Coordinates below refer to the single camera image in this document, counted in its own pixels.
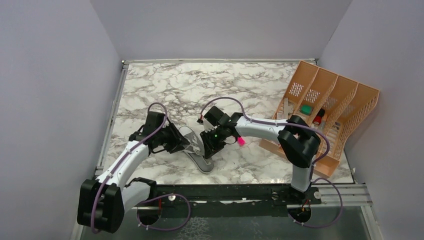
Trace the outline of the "grey canvas sneaker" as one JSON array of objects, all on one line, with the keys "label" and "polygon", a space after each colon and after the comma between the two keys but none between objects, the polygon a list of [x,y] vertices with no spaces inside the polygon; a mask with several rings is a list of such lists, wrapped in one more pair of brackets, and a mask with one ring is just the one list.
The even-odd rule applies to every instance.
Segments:
[{"label": "grey canvas sneaker", "polygon": [[214,163],[205,158],[204,144],[195,131],[187,125],[181,126],[178,130],[189,142],[188,146],[184,147],[183,152],[193,161],[200,172],[204,174],[212,172]]}]

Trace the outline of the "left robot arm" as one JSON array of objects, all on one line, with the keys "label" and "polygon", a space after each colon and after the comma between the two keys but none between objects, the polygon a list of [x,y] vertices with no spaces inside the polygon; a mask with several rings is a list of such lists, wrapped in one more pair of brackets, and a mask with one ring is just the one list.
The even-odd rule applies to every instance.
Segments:
[{"label": "left robot arm", "polygon": [[130,179],[136,168],[159,146],[172,154],[188,144],[166,113],[148,112],[145,124],[129,136],[118,159],[96,179],[86,179],[81,184],[77,223],[95,233],[115,233],[128,210],[140,202],[149,206],[157,200],[155,181]]}]

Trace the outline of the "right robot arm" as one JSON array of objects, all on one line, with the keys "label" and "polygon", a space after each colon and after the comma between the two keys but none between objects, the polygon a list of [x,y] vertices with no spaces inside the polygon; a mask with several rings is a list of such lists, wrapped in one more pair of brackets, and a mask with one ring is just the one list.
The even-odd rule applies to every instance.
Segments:
[{"label": "right robot arm", "polygon": [[200,116],[198,122],[204,127],[200,137],[207,159],[221,151],[229,137],[253,137],[278,143],[292,164],[289,199],[300,204],[308,198],[313,160],[321,145],[321,138],[301,117],[292,115],[289,119],[280,120],[252,118],[243,112],[228,115],[213,106]]}]

